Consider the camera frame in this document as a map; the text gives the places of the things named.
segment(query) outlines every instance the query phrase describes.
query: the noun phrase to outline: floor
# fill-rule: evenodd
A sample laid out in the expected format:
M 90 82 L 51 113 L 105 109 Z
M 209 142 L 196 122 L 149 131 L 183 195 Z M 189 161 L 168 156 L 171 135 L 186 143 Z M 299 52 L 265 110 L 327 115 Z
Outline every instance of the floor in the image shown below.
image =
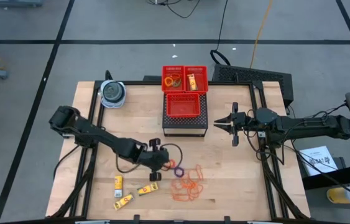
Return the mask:
M 195 3 L 173 8 L 186 14 Z M 268 3 L 229 0 L 222 33 L 228 41 L 219 50 L 233 65 L 249 66 Z M 62 144 L 47 121 L 59 105 L 72 103 L 77 82 L 102 80 L 107 69 L 117 80 L 141 80 L 170 64 L 207 65 L 211 78 L 209 52 L 223 7 L 224 1 L 202 0 L 188 19 L 144 0 L 45 0 L 40 8 L 0 8 L 0 56 L 10 73 L 0 80 L 0 194 L 16 152 L 24 149 L 0 221 L 44 217 Z M 70 16 L 58 35 L 66 9 Z M 258 45 L 253 67 L 292 74 L 299 117 L 338 106 L 350 92 L 350 24 L 344 16 L 350 18 L 350 0 L 273 2 L 260 38 L 269 41 Z M 338 113 L 350 117 L 346 109 Z M 322 145 L 350 166 L 350 140 L 297 141 L 300 149 Z M 311 207 L 311 214 L 350 223 L 342 210 Z

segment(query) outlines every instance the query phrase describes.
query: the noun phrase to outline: wooden table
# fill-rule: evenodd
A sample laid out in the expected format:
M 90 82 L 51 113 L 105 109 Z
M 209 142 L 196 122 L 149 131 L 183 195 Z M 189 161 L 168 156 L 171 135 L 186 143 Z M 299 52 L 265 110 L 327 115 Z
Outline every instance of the wooden table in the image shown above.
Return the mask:
M 73 106 L 81 115 L 88 117 L 93 92 L 93 82 L 79 82 Z M 267 107 L 284 115 L 284 105 L 277 82 L 265 82 L 264 93 Z M 239 103 L 239 111 L 252 108 L 247 86 L 210 86 L 208 92 L 209 128 L 204 138 L 164 137 L 162 132 L 162 97 L 161 87 L 155 85 L 127 86 L 127 97 L 121 109 L 106 110 L 103 126 L 118 137 L 134 138 L 148 142 L 160 138 L 162 143 L 173 142 L 183 149 L 182 166 L 192 169 L 199 164 L 205 180 L 200 197 L 192 202 L 174 201 L 170 194 L 170 183 L 175 178 L 173 172 L 162 172 L 159 190 L 139 197 L 136 189 L 149 183 L 150 170 L 139 167 L 134 172 L 124 174 L 124 195 L 133 193 L 135 200 L 124 208 L 115 211 L 114 176 L 119 172 L 115 166 L 115 154 L 99 144 L 96 167 L 94 170 L 88 219 L 131 220 L 135 214 L 142 220 L 270 220 L 269 206 L 264 184 L 262 165 L 256 159 L 246 137 L 240 134 L 238 147 L 231 146 L 232 136 L 215 128 L 213 121 L 227 116 L 231 112 L 232 102 Z M 96 123 L 98 108 L 94 114 Z M 60 157 L 74 147 L 74 140 L 65 139 Z M 176 161 L 179 153 L 169 149 L 170 157 Z M 58 210 L 68 197 L 75 183 L 80 160 L 80 150 L 75 152 L 57 170 L 53 183 L 47 215 Z M 120 160 L 123 170 L 133 165 Z M 297 158 L 291 150 L 285 151 L 285 165 L 281 166 L 282 182 L 285 191 L 305 214 L 310 216 L 306 195 L 300 176 Z M 277 216 L 281 217 L 278 195 L 273 188 Z M 76 214 L 80 214 L 83 192 L 78 200 Z

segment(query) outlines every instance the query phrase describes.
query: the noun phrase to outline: red plastic bin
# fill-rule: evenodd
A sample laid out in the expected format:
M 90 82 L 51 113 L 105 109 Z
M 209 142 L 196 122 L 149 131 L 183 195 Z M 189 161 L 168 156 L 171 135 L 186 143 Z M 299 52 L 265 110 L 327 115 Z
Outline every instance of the red plastic bin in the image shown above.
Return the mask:
M 184 93 L 185 92 L 185 67 L 183 65 L 166 65 L 162 67 L 161 87 L 164 93 Z M 171 75 L 180 75 L 181 84 L 178 87 L 166 86 L 165 78 Z
M 197 93 L 167 94 L 167 115 L 171 118 L 195 118 L 201 114 Z
M 206 66 L 185 66 L 186 93 L 205 94 L 208 91 L 208 69 Z M 194 74 L 198 90 L 191 91 L 188 81 L 189 74 Z

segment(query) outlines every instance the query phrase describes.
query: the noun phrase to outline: small yellow box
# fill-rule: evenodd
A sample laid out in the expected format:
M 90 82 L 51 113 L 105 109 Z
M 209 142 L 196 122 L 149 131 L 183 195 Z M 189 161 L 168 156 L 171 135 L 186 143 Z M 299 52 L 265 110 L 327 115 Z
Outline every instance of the small yellow box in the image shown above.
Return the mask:
M 195 77 L 194 74 L 189 74 L 187 75 L 188 77 L 188 83 L 190 84 L 190 90 L 198 90 L 197 83 L 195 82 Z
M 153 182 L 152 184 L 137 189 L 137 193 L 139 193 L 139 196 L 141 196 L 153 192 L 155 190 L 158 190 L 158 184 L 156 182 Z
M 117 201 L 116 203 L 114 203 L 114 208 L 115 211 L 122 208 L 123 206 L 125 206 L 127 203 L 131 202 L 134 200 L 134 197 L 132 194 L 129 194 L 123 198 L 121 198 L 119 201 Z
M 122 197 L 122 176 L 114 177 L 114 197 Z

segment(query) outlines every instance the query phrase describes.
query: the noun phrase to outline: yellow box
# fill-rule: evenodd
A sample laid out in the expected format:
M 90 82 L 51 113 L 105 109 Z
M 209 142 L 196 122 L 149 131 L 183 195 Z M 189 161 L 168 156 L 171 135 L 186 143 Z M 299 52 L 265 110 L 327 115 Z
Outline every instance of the yellow box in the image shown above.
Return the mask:
M 156 182 L 153 182 L 152 184 L 137 189 L 137 193 L 139 193 L 139 196 L 141 196 L 153 192 L 155 190 L 158 190 L 158 184 Z
M 187 75 L 188 77 L 188 84 L 190 84 L 190 90 L 198 90 L 197 83 L 195 82 L 194 74 Z
M 122 197 L 122 176 L 114 177 L 114 197 Z
M 117 201 L 116 203 L 114 203 L 114 208 L 115 211 L 122 208 L 123 206 L 125 206 L 127 203 L 131 202 L 134 200 L 134 197 L 132 194 L 129 194 L 123 198 L 121 198 L 119 201 Z

